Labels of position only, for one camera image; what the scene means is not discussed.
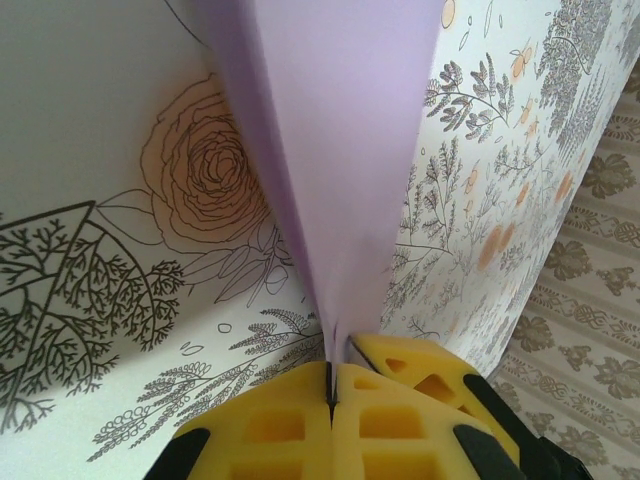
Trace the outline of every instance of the botanical illustration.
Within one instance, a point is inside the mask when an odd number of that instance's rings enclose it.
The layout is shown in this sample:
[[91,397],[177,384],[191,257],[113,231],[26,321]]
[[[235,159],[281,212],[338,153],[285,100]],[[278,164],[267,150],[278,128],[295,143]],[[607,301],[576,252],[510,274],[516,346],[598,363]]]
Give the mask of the botanical illustration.
[[[215,75],[188,86],[160,112],[140,166],[149,207],[126,207],[146,214],[166,247],[192,255],[187,285],[209,282],[215,303],[250,291],[247,306],[261,291],[280,291],[291,257]],[[136,225],[120,229],[145,244]]]
[[235,397],[247,386],[260,385],[305,362],[323,357],[320,325],[313,313],[263,310],[264,321],[230,350],[243,348],[247,359],[222,372],[214,364],[195,361],[164,370],[144,385],[138,406],[107,422],[93,438],[99,445],[93,461],[121,444],[134,448],[165,423],[179,427],[189,419]]
[[411,169],[400,224],[400,232],[406,233],[408,240],[396,243],[394,275],[387,291],[384,322],[390,321],[407,302],[424,295],[427,277],[435,264],[443,255],[452,255],[449,238],[456,221],[453,198],[461,166],[456,137],[449,145],[442,143],[437,157],[429,158],[423,178],[417,178],[415,165]]
[[598,69],[593,73],[589,85],[580,94],[564,125],[559,128],[560,135],[557,142],[560,157],[566,160],[564,164],[577,157],[579,149],[591,135],[593,126],[599,118],[605,92],[605,76],[601,75]]
[[[504,145],[495,160],[494,172],[497,173],[501,179],[508,178],[510,180],[509,188],[512,188],[516,184],[521,184],[529,176],[533,171],[533,167],[542,158],[548,148],[549,147],[543,148],[541,146],[539,138],[536,140],[534,147],[531,147],[530,143],[524,146],[516,145],[515,147],[513,145]],[[524,200],[527,191],[521,190],[521,193],[523,194],[522,200]]]
[[540,105],[553,106],[548,134],[562,130],[583,74],[590,75],[604,39],[612,0],[561,0],[542,42],[536,77],[544,77]]
[[0,433],[46,417],[55,389],[98,389],[119,334],[149,351],[174,326],[180,265],[142,266],[96,210],[86,202],[0,227]]
[[480,60],[478,71],[470,74],[473,93],[465,90],[462,68],[452,60],[444,65],[440,80],[429,81],[424,98],[424,105],[431,109],[428,117],[442,113],[440,121],[447,124],[445,132],[457,130],[464,123],[469,130],[465,137],[477,138],[478,143],[491,136],[496,121],[509,126],[509,114],[515,104],[513,85],[507,75],[503,73],[501,78],[496,78],[488,53],[486,61],[485,65],[484,60]]

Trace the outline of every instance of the orange petal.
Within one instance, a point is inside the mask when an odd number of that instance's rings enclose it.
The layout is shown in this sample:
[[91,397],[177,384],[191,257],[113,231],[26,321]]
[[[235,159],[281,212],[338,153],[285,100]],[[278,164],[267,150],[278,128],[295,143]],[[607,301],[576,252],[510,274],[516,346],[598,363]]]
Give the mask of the orange petal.
[[500,244],[498,245],[498,251],[504,252],[505,249],[509,246],[509,242],[511,241],[511,237],[513,237],[513,232],[516,229],[515,223],[512,223],[507,227],[504,231],[504,235],[500,237]]
[[489,237],[487,237],[487,240],[484,242],[482,252],[480,252],[480,258],[478,259],[479,270],[484,270],[491,263],[491,260],[493,260],[496,250],[498,249],[498,245],[500,244],[501,237],[502,226],[498,225],[494,227],[489,234]]

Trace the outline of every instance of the black plastic piece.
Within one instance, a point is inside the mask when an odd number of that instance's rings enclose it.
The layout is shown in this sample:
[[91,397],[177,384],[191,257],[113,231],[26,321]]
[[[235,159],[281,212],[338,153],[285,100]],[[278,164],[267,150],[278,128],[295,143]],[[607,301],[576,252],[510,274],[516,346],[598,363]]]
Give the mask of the black plastic piece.
[[376,366],[373,364],[373,362],[371,361],[371,359],[369,357],[367,357],[364,352],[362,351],[362,349],[358,346],[358,344],[353,340],[353,338],[349,337],[349,341],[351,342],[351,345],[353,345],[353,348],[355,348],[356,352],[358,352],[360,354],[360,356],[362,357],[362,359],[367,362],[367,365],[369,365],[369,368],[371,370],[373,370],[374,372],[376,372],[379,375],[382,375],[380,373],[380,370],[378,370],[376,368]]
[[211,433],[196,428],[171,439],[144,480],[187,480]]
[[527,480],[500,442],[491,435],[471,425],[456,425],[453,433],[480,480]]
[[331,425],[333,426],[333,414],[336,410],[336,405],[338,405],[338,392],[337,385],[333,385],[333,378],[331,375],[332,369],[333,366],[331,365],[331,362],[327,362],[327,373],[325,377],[326,399],[327,405],[329,405],[329,420],[331,421]]
[[517,415],[493,390],[489,382],[476,374],[464,376],[464,384],[489,410],[520,449],[520,470],[528,480],[559,480],[562,477],[555,457],[545,449]]
[[547,438],[541,437],[539,442],[558,461],[562,480],[593,480],[587,467],[578,458],[568,454]]

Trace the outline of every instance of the lavender paper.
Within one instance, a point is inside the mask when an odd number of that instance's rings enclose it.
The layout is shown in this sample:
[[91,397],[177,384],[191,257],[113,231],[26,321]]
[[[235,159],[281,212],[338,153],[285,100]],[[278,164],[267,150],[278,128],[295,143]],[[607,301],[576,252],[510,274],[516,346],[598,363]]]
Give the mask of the lavender paper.
[[377,331],[439,2],[199,2],[327,358]]

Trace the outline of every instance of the damask pattern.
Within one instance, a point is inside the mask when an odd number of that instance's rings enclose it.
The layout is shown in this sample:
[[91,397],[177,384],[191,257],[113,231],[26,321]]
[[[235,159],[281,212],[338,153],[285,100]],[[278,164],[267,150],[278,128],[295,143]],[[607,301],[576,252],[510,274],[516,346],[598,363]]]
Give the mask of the damask pattern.
[[640,229],[637,205],[618,200],[640,194],[640,157],[628,147],[638,115],[624,96],[495,378],[522,418],[594,478],[640,478]]

